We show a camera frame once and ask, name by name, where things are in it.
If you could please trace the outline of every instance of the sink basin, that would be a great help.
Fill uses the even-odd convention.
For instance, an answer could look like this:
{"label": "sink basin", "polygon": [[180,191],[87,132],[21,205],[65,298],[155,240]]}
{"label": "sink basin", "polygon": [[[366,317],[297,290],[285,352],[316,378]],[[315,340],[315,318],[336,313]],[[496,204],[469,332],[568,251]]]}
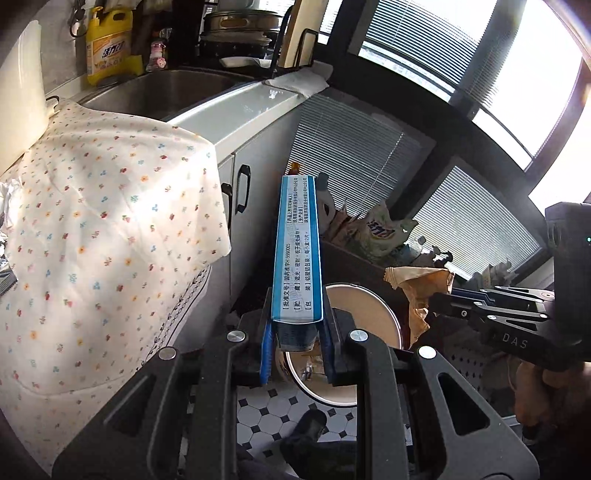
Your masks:
{"label": "sink basin", "polygon": [[80,104],[103,112],[165,120],[237,85],[247,76],[215,70],[160,70],[93,92]]}

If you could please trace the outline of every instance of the brown paper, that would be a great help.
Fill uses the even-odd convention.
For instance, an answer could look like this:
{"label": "brown paper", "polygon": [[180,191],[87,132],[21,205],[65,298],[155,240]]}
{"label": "brown paper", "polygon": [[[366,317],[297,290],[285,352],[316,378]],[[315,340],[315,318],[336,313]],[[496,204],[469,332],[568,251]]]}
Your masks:
{"label": "brown paper", "polygon": [[429,330],[425,322],[429,297],[436,292],[451,293],[453,273],[445,268],[396,267],[386,268],[384,280],[392,288],[400,287],[407,296],[410,345]]}

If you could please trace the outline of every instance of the metal pivot bolt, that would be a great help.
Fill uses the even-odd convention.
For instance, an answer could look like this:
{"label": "metal pivot bolt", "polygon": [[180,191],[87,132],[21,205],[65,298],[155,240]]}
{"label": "metal pivot bolt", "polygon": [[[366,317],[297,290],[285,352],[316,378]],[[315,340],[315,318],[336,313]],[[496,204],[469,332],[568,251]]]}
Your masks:
{"label": "metal pivot bolt", "polygon": [[158,352],[158,357],[160,357],[161,360],[172,360],[176,356],[177,351],[171,346],[165,346]]}
{"label": "metal pivot bolt", "polygon": [[228,332],[226,338],[230,342],[238,343],[242,342],[246,338],[246,333],[241,330],[232,330],[231,332]]}
{"label": "metal pivot bolt", "polygon": [[351,340],[355,340],[355,342],[364,342],[368,339],[368,334],[364,330],[353,330],[349,334]]}
{"label": "metal pivot bolt", "polygon": [[425,345],[418,349],[418,354],[423,358],[430,360],[431,358],[435,358],[437,351],[432,346]]}

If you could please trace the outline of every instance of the white countertop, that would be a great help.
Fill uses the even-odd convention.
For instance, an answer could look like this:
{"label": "white countertop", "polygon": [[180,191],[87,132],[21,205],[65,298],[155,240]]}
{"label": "white countertop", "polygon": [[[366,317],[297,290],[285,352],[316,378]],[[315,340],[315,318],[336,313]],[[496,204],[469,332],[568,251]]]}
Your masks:
{"label": "white countertop", "polygon": [[216,147],[217,163],[305,101],[303,95],[262,82],[249,83],[197,105],[167,123],[189,130]]}

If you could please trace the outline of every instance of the storage box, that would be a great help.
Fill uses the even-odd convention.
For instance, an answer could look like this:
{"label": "storage box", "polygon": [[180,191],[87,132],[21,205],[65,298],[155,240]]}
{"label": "storage box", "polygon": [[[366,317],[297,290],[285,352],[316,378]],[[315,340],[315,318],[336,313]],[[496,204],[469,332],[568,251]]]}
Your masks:
{"label": "storage box", "polygon": [[283,351],[312,348],[315,323],[323,319],[313,176],[287,175],[281,182],[271,319]]}

